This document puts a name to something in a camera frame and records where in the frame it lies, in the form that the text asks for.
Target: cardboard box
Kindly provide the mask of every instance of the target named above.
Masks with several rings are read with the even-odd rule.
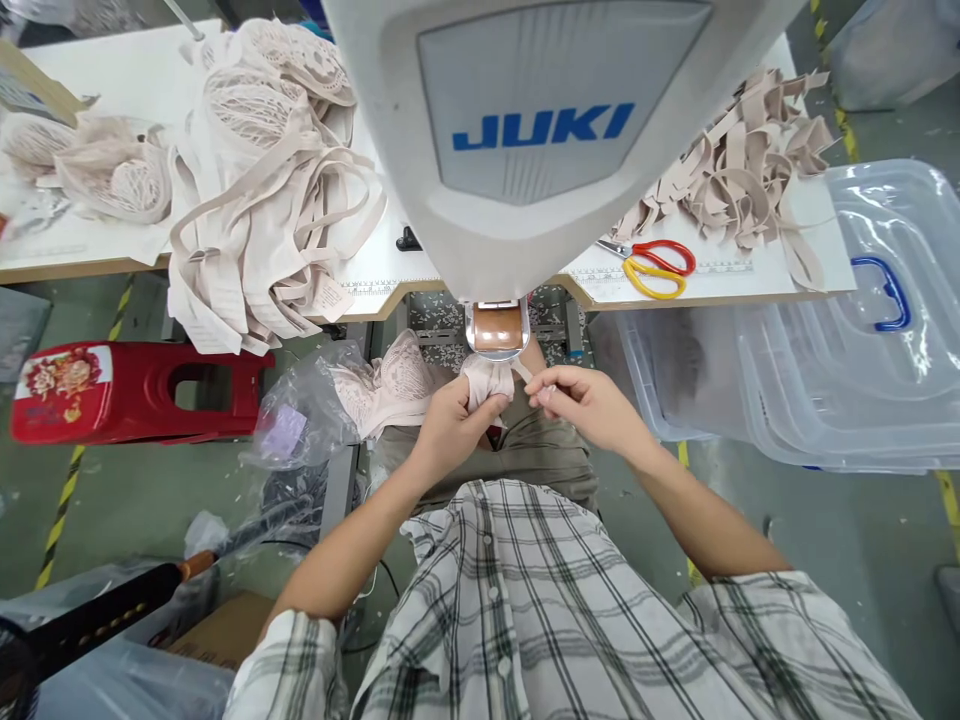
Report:
[[[217,608],[167,652],[237,670],[257,646],[273,600],[243,592]]]

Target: plaid shirt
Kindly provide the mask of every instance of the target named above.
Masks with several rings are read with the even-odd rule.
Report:
[[[288,611],[228,720],[918,717],[804,573],[716,580],[675,610],[595,515],[513,480],[464,485],[402,531],[420,567],[352,711],[334,627]]]

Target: khaki pants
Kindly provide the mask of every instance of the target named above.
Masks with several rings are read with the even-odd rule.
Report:
[[[494,450],[477,448],[469,458],[423,496],[414,514],[445,506],[471,480],[510,478],[546,485],[578,505],[597,512],[597,476],[586,443],[565,420],[549,420],[530,408],[524,383],[516,383],[513,402],[501,415],[507,429]],[[388,427],[373,450],[371,463],[387,474],[407,459],[419,427]]]

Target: person's left hand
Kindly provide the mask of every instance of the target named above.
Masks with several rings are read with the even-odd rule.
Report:
[[[408,462],[423,474],[424,492],[456,470],[472,453],[480,437],[510,404],[506,395],[491,395],[471,415],[467,412],[470,383],[461,375],[434,393]]]

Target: pink fabric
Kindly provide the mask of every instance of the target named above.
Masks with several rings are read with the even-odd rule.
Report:
[[[383,360],[374,360],[366,368],[330,370],[337,396],[362,440],[378,439],[390,425],[422,425],[433,393],[453,379],[446,368],[424,362],[412,330],[400,333]],[[513,370],[529,381],[531,375],[519,360],[494,363],[480,355],[468,356],[460,370],[470,383],[467,409],[473,412],[491,395],[506,395],[512,400]],[[499,418],[495,424],[503,427]]]

